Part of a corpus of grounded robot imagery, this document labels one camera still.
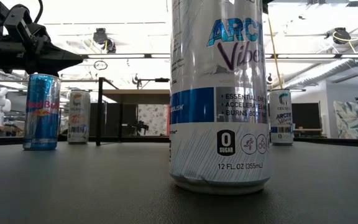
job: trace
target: black table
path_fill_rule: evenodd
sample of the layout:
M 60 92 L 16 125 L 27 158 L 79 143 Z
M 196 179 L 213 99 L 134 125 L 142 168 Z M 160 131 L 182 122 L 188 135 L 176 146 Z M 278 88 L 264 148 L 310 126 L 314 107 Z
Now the black table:
M 265 190 L 179 189 L 168 144 L 0 146 L 0 223 L 358 223 L 358 147 L 274 147 Z

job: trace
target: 0 sugar logo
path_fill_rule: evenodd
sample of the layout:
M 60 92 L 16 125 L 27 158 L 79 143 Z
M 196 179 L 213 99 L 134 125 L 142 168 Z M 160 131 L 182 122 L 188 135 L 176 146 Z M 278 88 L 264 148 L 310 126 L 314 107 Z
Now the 0 sugar logo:
M 217 149 L 221 156 L 232 156 L 236 153 L 236 134 L 231 130 L 217 133 Z

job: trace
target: can label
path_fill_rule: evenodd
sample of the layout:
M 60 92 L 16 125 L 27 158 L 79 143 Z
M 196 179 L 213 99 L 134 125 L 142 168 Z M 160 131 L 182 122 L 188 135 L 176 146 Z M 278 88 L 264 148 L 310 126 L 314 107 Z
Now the can label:
M 174 0 L 170 173 L 270 177 L 262 1 Z
M 291 92 L 270 92 L 270 130 L 272 143 L 293 143 Z
M 54 149 L 59 124 L 60 79 L 30 75 L 27 90 L 24 149 Z
M 88 142 L 90 126 L 91 97 L 85 91 L 70 93 L 68 118 L 68 142 Z

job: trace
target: white can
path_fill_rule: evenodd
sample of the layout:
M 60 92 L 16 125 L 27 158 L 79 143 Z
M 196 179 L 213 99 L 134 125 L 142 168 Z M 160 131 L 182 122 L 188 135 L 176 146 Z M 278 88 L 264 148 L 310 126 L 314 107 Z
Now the white can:
M 270 178 L 261 0 L 172 1 L 170 175 L 209 194 Z
M 274 145 L 292 145 L 292 102 L 289 90 L 270 92 L 270 136 Z
M 86 144 L 90 134 L 91 95 L 87 91 L 70 93 L 67 141 L 69 144 Z

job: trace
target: energy drink can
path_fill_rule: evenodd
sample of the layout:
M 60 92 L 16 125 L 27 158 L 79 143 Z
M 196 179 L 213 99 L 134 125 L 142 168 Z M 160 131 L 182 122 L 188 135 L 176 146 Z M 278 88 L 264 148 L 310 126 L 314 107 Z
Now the energy drink can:
M 58 77 L 30 75 L 25 106 L 25 150 L 56 149 L 60 84 Z
M 91 95 L 87 91 L 70 93 L 67 142 L 86 144 L 90 135 Z
M 292 102 L 289 90 L 272 90 L 270 99 L 270 135 L 273 145 L 292 145 Z
M 270 178 L 261 0 L 172 1 L 170 175 L 221 195 Z

